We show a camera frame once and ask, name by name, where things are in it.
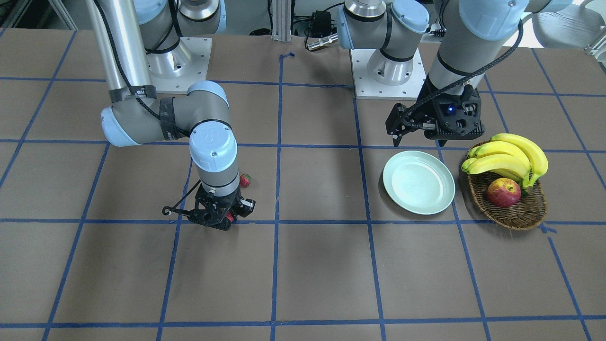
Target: light blue joint cap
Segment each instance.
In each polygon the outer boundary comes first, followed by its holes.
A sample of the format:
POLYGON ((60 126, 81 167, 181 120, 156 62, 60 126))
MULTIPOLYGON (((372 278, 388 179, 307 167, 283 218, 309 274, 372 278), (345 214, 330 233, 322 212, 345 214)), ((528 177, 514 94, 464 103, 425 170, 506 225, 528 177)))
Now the light blue joint cap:
POLYGON ((135 11, 139 25, 150 22, 164 9, 168 0, 135 0, 135 11))
POLYGON ((570 6, 574 0, 551 0, 539 13, 559 12, 570 6))
POLYGON ((122 126, 116 120, 112 107, 107 107, 101 111, 101 127, 103 133, 112 145, 116 147, 140 146, 122 129, 122 126))
POLYGON ((237 153, 233 132, 221 122, 206 121, 191 132, 191 159, 204 171, 218 173, 228 169, 237 153))
POLYGON ((497 41, 513 34, 529 1, 459 0, 459 14, 473 34, 497 41))
POLYGON ((227 104, 227 108, 229 109, 229 102, 227 102, 227 95, 225 94, 225 90, 223 90, 223 88, 213 82, 213 81, 197 81, 194 84, 192 84, 189 89, 187 89, 187 95, 189 95, 190 93, 194 92, 194 91, 208 91, 210 93, 214 93, 215 95, 223 98, 223 100, 225 101, 225 103, 227 104))
POLYGON ((343 6, 339 6, 337 10, 337 34, 339 35, 339 45, 346 50, 353 50, 353 41, 349 33, 347 18, 343 6))
POLYGON ((227 13, 225 12, 225 0, 219 0, 219 8, 221 9, 221 17, 219 18, 219 27, 217 27, 217 33, 221 33, 225 30, 227 26, 227 13))
POLYGON ((391 3, 393 16, 409 30, 425 33, 429 25, 429 12, 415 0, 395 0, 391 3))

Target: brown basket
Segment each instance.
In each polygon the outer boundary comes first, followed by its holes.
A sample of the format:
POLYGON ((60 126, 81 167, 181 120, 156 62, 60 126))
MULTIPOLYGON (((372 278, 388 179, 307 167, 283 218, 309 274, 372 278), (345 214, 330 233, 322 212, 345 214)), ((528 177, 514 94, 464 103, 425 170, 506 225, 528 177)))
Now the brown basket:
MULTIPOLYGON (((471 148, 487 142, 480 142, 471 148)), ((498 178, 502 178, 502 176, 493 172, 467 175, 471 196, 480 208, 480 211, 495 223, 508 229, 529 230, 539 226, 547 213, 547 203, 545 202, 545 194, 541 189, 541 184, 538 181, 535 182, 533 187, 528 187, 528 195, 526 197, 521 198, 517 203, 508 208, 500 208, 491 204, 486 199, 486 190, 498 178)))

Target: white chair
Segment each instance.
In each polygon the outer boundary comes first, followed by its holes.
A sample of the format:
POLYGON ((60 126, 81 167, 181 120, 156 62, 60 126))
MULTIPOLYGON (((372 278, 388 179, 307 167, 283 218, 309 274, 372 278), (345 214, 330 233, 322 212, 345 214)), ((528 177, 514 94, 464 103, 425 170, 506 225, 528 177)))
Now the white chair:
POLYGON ((532 14, 534 34, 539 43, 548 49, 583 50, 604 62, 606 27, 600 13, 586 8, 592 1, 585 0, 581 5, 573 4, 559 12, 532 14))

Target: floor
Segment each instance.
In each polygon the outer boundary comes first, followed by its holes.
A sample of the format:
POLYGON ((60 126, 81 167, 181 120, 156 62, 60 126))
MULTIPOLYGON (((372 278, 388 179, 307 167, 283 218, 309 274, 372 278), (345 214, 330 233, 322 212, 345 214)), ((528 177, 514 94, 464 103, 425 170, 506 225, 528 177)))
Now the floor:
MULTIPOLYGON (((429 66, 437 45, 420 50, 429 66)), ((606 74, 591 57, 520 48, 479 87, 486 136, 527 136, 550 160, 530 231, 464 195, 476 141, 391 147, 396 102, 357 100, 348 52, 297 37, 213 37, 208 78, 257 207, 227 232, 167 219, 197 180, 187 140, 110 146, 104 78, 90 31, 0 30, 0 340, 606 340, 606 74), (387 196, 403 150, 448 166, 449 208, 387 196)))

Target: bunch of bananas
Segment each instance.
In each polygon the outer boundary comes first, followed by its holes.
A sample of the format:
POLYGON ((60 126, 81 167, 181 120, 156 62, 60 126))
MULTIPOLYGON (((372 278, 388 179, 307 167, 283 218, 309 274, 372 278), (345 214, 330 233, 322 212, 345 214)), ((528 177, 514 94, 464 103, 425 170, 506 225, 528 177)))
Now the bunch of bananas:
POLYGON ((490 142, 474 147, 461 165, 468 174, 494 172, 509 178, 525 189, 547 173, 547 157, 543 150, 526 137, 499 133, 490 142))

